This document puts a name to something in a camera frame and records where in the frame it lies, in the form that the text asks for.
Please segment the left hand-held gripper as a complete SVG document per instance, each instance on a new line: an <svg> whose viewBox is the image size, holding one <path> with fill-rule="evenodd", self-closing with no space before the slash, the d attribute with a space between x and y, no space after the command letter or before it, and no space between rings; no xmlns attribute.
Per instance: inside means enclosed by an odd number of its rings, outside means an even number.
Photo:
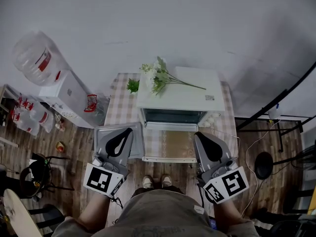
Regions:
<svg viewBox="0 0 316 237"><path fill-rule="evenodd" d="M96 147L92 162L86 166L83 186L113 197L129 174L127 162L132 143L131 128L117 129L105 135Z"/></svg>

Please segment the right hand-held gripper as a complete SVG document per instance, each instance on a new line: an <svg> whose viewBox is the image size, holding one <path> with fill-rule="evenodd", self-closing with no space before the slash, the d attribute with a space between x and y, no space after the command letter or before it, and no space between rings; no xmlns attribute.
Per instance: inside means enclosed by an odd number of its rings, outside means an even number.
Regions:
<svg viewBox="0 0 316 237"><path fill-rule="evenodd" d="M243 167L231 155L227 143L210 133L194 134L198 186L213 204L221 204L249 188Z"/></svg>

